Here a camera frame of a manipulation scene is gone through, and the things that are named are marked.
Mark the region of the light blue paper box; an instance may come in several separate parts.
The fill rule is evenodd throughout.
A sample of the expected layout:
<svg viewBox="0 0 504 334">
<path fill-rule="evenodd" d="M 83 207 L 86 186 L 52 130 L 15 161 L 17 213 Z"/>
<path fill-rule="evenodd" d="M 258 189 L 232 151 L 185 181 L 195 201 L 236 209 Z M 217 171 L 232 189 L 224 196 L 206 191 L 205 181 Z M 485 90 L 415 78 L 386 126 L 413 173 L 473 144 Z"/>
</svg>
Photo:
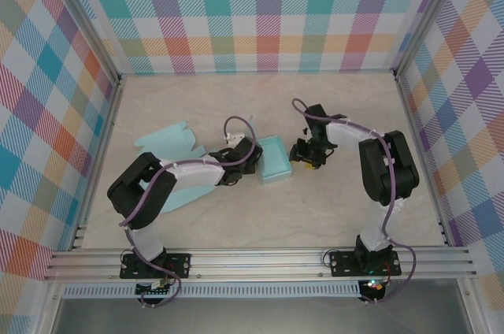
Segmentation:
<svg viewBox="0 0 504 334">
<path fill-rule="evenodd" d="M 287 156 L 284 142 L 278 135 L 260 137 L 254 122 L 254 116 L 248 117 L 256 140 L 262 148 L 262 155 L 257 163 L 257 174 L 262 185 L 272 184 L 292 177 L 293 169 Z"/>
<path fill-rule="evenodd" d="M 196 138 L 186 121 L 170 125 L 157 132 L 152 132 L 133 142 L 139 148 L 139 155 L 151 152 L 163 161 L 179 161 L 200 158 L 206 155 L 203 145 L 195 146 Z M 172 192 L 161 209 L 161 213 L 169 213 L 200 199 L 215 190 L 214 186 L 196 186 Z"/>
</svg>

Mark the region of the small circuit board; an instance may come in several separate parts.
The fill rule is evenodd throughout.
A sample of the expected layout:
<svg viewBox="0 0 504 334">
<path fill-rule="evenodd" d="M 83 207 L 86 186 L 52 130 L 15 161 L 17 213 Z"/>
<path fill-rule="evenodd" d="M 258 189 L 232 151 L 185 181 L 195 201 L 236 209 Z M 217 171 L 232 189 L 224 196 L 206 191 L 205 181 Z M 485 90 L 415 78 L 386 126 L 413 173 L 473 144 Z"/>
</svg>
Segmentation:
<svg viewBox="0 0 504 334">
<path fill-rule="evenodd" d="M 386 286 L 387 286 L 386 280 L 371 279 L 371 280 L 361 280 L 359 282 L 359 288 L 363 295 L 366 293 L 381 291 Z"/>
<path fill-rule="evenodd" d="M 135 286 L 136 295 L 165 296 L 171 291 L 171 284 L 140 283 Z"/>
</svg>

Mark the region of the grey metal sheet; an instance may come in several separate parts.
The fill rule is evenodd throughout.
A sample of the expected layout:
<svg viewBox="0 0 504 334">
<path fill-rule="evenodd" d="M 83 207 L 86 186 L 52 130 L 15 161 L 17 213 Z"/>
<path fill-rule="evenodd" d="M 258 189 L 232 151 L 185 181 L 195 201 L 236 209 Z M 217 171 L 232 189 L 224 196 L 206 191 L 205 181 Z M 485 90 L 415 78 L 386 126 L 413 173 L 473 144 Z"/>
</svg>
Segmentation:
<svg viewBox="0 0 504 334">
<path fill-rule="evenodd" d="M 66 299 L 51 334 L 473 334 L 456 307 L 353 299 Z"/>
</svg>

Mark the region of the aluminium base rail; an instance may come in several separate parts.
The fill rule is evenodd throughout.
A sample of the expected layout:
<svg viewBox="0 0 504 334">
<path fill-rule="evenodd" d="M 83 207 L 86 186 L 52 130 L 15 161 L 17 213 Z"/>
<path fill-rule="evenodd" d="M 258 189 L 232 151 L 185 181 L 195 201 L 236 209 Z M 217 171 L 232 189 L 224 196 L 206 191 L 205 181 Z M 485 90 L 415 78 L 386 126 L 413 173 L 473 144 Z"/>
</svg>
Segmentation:
<svg viewBox="0 0 504 334">
<path fill-rule="evenodd" d="M 191 265 L 187 282 L 203 281 L 315 281 L 328 280 L 331 271 L 317 248 L 188 249 Z M 413 276 L 459 279 L 477 276 L 464 247 L 418 247 Z M 120 279 L 121 249 L 76 249 L 52 256 L 45 280 L 90 283 Z"/>
</svg>

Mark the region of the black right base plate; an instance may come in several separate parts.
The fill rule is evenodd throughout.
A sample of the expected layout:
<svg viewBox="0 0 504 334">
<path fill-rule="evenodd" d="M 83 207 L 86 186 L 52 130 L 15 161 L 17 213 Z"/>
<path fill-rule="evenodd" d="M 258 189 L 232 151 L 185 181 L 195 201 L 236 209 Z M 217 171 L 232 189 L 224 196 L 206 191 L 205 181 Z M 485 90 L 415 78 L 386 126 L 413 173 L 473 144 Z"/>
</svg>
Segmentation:
<svg viewBox="0 0 504 334">
<path fill-rule="evenodd" d="M 330 269 L 333 277 L 343 276 L 400 276 L 402 274 L 398 253 L 358 257 L 353 251 L 332 251 L 329 253 Z"/>
</svg>

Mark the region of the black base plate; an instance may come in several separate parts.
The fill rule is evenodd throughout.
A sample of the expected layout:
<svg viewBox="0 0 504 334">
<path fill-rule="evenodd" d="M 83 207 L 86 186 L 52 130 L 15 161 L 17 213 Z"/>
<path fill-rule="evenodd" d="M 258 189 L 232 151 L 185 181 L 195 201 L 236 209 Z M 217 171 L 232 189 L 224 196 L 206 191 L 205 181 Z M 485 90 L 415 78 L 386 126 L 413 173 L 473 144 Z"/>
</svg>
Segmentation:
<svg viewBox="0 0 504 334">
<path fill-rule="evenodd" d="M 400 276 L 402 274 L 398 253 L 358 257 L 353 251 L 332 251 L 329 253 L 330 269 L 333 277 L 343 276 Z"/>
<path fill-rule="evenodd" d="M 166 273 L 147 265 L 136 254 L 124 254 L 120 261 L 119 277 L 121 279 L 161 279 L 166 277 Z M 186 279 L 191 267 L 191 255 L 162 253 L 151 263 L 175 273 L 180 279 Z"/>
</svg>

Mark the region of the aluminium side rail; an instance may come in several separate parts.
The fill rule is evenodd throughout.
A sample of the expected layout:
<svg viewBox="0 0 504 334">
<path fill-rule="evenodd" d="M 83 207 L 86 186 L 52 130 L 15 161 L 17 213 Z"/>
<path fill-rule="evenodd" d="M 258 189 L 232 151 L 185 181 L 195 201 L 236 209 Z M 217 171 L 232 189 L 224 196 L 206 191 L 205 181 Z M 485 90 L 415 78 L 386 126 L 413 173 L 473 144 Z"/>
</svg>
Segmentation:
<svg viewBox="0 0 504 334">
<path fill-rule="evenodd" d="M 76 212 L 76 220 L 72 224 L 71 236 L 69 237 L 65 251 L 70 252 L 76 248 L 81 248 L 82 239 L 87 228 L 87 222 L 93 207 L 93 201 L 98 188 L 98 182 L 101 177 L 102 168 L 106 158 L 106 152 L 113 132 L 113 127 L 120 108 L 121 99 L 124 93 L 124 83 L 126 75 L 119 75 L 113 87 L 113 94 L 109 105 L 106 120 L 102 127 L 102 134 L 98 143 L 95 160 L 91 166 L 91 174 L 83 195 L 83 201 Z"/>
<path fill-rule="evenodd" d="M 439 230 L 441 233 L 441 236 L 443 237 L 443 243 L 446 247 L 452 247 L 453 246 L 453 238 L 450 234 L 450 230 L 446 227 L 446 220 L 444 217 L 443 210 L 441 209 L 439 197 L 437 193 L 435 192 L 435 186 L 432 182 L 432 178 L 429 174 L 428 170 L 428 164 L 426 162 L 426 157 L 424 154 L 424 150 L 422 147 L 421 143 L 421 138 L 419 136 L 419 132 L 417 131 L 417 127 L 415 125 L 414 119 L 413 119 L 413 111 L 410 109 L 410 106 L 407 102 L 406 94 L 402 88 L 400 77 L 393 72 L 393 77 L 395 81 L 395 86 L 398 92 L 398 96 L 401 100 L 402 107 L 405 111 L 406 119 L 409 125 L 409 129 L 413 138 L 413 143 L 415 146 L 415 152 L 418 157 L 418 162 L 420 165 L 420 169 L 422 171 L 422 176 L 424 180 L 424 184 L 426 185 L 430 199 L 432 201 L 432 206 L 433 210 L 435 211 L 436 219 L 438 221 L 438 226 Z"/>
</svg>

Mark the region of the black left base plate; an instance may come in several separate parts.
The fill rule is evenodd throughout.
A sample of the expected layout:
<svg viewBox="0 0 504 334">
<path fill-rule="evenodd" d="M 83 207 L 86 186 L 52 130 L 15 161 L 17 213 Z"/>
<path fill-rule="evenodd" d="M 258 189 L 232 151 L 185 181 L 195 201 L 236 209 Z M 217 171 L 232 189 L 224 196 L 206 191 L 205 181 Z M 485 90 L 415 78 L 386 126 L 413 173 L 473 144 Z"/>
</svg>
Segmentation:
<svg viewBox="0 0 504 334">
<path fill-rule="evenodd" d="M 124 254 L 120 261 L 119 277 L 121 279 L 161 279 L 166 277 L 166 273 L 147 265 L 136 254 Z M 191 255 L 162 253 L 151 263 L 175 273 L 180 279 L 186 279 L 191 267 Z"/>
</svg>

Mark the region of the aluminium frame post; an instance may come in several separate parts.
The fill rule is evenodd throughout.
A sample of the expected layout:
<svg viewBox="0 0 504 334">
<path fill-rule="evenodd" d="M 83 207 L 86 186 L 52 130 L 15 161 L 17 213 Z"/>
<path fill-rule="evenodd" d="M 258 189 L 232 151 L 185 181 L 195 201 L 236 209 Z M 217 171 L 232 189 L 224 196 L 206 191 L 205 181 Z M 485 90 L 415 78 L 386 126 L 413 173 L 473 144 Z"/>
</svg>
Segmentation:
<svg viewBox="0 0 504 334">
<path fill-rule="evenodd" d="M 80 0 L 63 0 L 67 6 L 67 10 L 72 15 L 79 29 L 82 31 L 84 38 L 88 41 L 90 48 L 94 51 L 100 65 L 104 68 L 107 75 L 112 78 L 116 85 L 121 82 L 121 75 L 118 72 L 109 52 L 102 43 L 101 38 L 93 26 L 90 17 L 87 15 L 85 8 Z"/>
<path fill-rule="evenodd" d="M 437 18 L 446 0 L 413 0 L 412 8 L 406 15 L 406 22 L 399 32 L 396 41 L 394 60 L 391 72 L 396 81 L 406 71 L 418 52 L 428 29 Z"/>
</svg>

